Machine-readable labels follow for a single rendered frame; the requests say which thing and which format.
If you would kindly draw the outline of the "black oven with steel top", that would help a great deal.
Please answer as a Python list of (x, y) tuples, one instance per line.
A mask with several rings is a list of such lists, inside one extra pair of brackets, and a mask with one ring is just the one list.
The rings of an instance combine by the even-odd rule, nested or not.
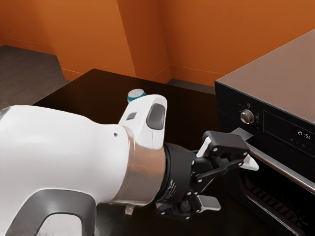
[(215, 82), (219, 129), (240, 135), (257, 171), (226, 191), (282, 236), (315, 236), (315, 29)]

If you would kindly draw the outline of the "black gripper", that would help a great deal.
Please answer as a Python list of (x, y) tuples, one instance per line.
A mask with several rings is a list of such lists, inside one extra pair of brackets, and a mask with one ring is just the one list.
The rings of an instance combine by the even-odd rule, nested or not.
[(189, 220), (191, 213), (221, 209), (215, 197), (198, 195), (192, 191), (186, 194), (193, 160), (194, 191), (203, 191), (213, 179), (234, 169), (259, 170), (241, 136), (207, 131), (202, 140), (203, 144), (196, 155), (179, 145), (164, 143), (166, 167), (160, 190), (155, 197), (158, 215), (175, 220)]

